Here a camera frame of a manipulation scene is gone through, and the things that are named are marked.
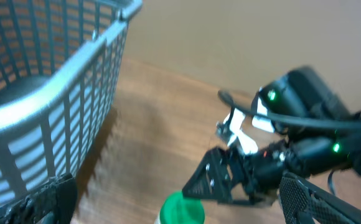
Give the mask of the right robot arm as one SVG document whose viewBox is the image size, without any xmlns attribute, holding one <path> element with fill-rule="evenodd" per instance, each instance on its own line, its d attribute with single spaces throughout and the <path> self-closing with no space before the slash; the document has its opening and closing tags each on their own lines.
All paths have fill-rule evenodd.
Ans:
<svg viewBox="0 0 361 224">
<path fill-rule="evenodd" d="M 218 91 L 230 108 L 217 124 L 227 144 L 208 150 L 182 188 L 186 198 L 266 207 L 283 175 L 352 169 L 361 176 L 361 110 L 350 112 L 309 66 L 260 88 L 250 106 Z"/>
</svg>

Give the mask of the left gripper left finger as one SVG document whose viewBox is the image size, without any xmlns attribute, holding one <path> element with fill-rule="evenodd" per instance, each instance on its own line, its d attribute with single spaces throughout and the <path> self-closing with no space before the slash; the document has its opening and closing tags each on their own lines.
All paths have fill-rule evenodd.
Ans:
<svg viewBox="0 0 361 224">
<path fill-rule="evenodd" d="M 43 185 L 0 207 L 0 223 L 70 223 L 78 189 L 69 174 L 50 177 Z"/>
</svg>

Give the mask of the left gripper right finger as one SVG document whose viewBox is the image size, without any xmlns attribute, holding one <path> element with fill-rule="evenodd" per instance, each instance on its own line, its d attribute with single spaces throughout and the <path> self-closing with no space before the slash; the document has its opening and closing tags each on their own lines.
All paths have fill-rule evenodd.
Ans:
<svg viewBox="0 0 361 224">
<path fill-rule="evenodd" d="M 287 224 L 361 224 L 360 209 L 290 172 L 281 179 L 279 198 Z"/>
</svg>

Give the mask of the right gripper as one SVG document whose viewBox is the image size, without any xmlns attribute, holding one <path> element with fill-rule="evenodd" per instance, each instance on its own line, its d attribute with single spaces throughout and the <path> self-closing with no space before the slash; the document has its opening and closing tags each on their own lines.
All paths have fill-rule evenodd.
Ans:
<svg viewBox="0 0 361 224">
<path fill-rule="evenodd" d="M 182 188 L 187 198 L 211 200 L 229 205 L 272 205 L 278 198 L 277 190 L 287 169 L 288 143 L 272 142 L 256 153 L 245 155 L 235 146 L 225 150 L 208 150 L 191 178 Z M 227 171 L 230 166 L 232 179 Z M 233 198 L 231 190 L 241 185 L 246 198 Z"/>
</svg>

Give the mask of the green lid jar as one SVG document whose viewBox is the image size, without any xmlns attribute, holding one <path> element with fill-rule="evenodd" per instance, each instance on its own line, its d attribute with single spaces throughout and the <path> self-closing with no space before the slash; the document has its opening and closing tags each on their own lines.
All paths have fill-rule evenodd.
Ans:
<svg viewBox="0 0 361 224">
<path fill-rule="evenodd" d="M 202 202 L 187 198 L 179 190 L 171 193 L 161 206 L 154 224 L 204 224 L 205 210 Z"/>
</svg>

